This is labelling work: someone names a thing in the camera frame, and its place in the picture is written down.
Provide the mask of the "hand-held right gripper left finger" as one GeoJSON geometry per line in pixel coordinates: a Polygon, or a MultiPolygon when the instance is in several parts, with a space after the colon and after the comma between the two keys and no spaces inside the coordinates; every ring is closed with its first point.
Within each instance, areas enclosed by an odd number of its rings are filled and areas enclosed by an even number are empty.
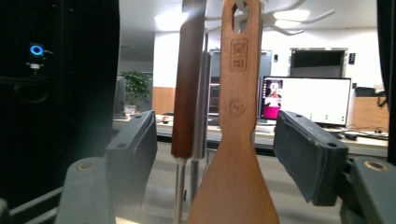
{"type": "Polygon", "coordinates": [[[153,110],[134,115],[107,145],[106,170],[116,205],[142,204],[157,150],[153,110]]]}

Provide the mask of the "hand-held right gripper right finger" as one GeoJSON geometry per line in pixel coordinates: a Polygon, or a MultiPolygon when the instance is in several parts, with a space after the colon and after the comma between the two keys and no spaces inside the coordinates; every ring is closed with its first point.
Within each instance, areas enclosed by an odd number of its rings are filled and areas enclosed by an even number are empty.
{"type": "Polygon", "coordinates": [[[300,114],[279,111],[274,152],[304,199],[332,206],[337,174],[346,166],[348,146],[300,114]]]}

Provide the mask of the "wooden rice paddle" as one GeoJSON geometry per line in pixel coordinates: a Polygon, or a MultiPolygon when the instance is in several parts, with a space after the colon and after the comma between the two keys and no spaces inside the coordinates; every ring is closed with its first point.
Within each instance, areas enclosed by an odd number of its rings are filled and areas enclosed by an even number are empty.
{"type": "Polygon", "coordinates": [[[234,29],[236,0],[221,17],[219,126],[221,139],[195,195],[187,224],[278,224],[254,147],[261,54],[260,0],[244,0],[246,29],[234,29]]]}

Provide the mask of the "ladle with wooden handle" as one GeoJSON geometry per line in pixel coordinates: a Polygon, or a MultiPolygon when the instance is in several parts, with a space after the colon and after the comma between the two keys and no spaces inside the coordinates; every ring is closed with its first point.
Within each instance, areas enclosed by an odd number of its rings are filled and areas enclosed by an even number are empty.
{"type": "Polygon", "coordinates": [[[182,223],[185,165],[192,155],[205,31],[206,0],[182,0],[171,154],[177,162],[173,224],[182,223]]]}

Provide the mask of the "background office desk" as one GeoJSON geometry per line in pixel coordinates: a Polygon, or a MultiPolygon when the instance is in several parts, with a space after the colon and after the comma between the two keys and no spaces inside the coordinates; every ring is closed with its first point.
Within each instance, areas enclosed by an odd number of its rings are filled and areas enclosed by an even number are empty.
{"type": "MultiPolygon", "coordinates": [[[[166,123],[162,121],[163,116],[157,115],[157,135],[160,141],[170,141],[172,137],[173,119],[168,117],[166,123]]],[[[271,155],[273,153],[274,133],[269,132],[269,127],[262,127],[261,132],[255,132],[254,142],[255,148],[260,155],[271,155]]],[[[218,126],[209,126],[206,133],[206,142],[210,147],[217,148],[217,144],[221,139],[221,130],[218,126]]],[[[388,142],[385,140],[366,138],[359,136],[356,141],[341,141],[349,147],[350,156],[365,155],[378,158],[386,158],[388,156],[388,142]]]]}

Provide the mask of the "lit computer monitor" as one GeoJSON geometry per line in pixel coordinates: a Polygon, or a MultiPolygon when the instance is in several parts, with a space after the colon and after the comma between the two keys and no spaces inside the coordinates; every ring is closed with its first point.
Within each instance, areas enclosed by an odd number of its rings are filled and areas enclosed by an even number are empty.
{"type": "Polygon", "coordinates": [[[276,120],[286,110],[324,127],[346,127],[350,93],[350,78],[265,77],[260,119],[276,120]]]}

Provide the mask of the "green potted plant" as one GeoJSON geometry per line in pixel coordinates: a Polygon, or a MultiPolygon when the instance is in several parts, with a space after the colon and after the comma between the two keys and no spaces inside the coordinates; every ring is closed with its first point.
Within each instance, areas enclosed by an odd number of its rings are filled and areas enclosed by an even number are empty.
{"type": "Polygon", "coordinates": [[[139,101],[147,101],[150,94],[149,78],[142,72],[123,71],[120,75],[125,79],[127,100],[131,105],[139,101]]]}

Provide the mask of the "black curtain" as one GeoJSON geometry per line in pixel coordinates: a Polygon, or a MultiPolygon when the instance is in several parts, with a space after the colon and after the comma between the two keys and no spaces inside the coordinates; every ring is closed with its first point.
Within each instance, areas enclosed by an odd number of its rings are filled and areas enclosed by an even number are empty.
{"type": "Polygon", "coordinates": [[[0,199],[59,188],[112,134],[120,0],[0,0],[0,199]],[[30,69],[30,43],[53,52],[30,69]]]}
{"type": "Polygon", "coordinates": [[[389,108],[388,162],[396,166],[396,0],[376,0],[382,80],[389,108]]]}

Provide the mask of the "ceiling light panel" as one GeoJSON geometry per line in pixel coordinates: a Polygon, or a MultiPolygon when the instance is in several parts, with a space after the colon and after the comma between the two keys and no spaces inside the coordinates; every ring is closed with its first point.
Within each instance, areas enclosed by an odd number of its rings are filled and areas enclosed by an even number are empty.
{"type": "Polygon", "coordinates": [[[279,11],[274,14],[275,18],[281,21],[302,21],[307,19],[309,15],[309,10],[302,9],[279,11]]]}

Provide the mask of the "dark wall screen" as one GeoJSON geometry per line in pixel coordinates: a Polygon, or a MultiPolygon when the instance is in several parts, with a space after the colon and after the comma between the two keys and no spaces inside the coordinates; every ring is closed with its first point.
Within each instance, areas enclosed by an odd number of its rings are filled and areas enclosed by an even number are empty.
{"type": "Polygon", "coordinates": [[[290,50],[290,77],[344,77],[346,48],[290,50]]]}

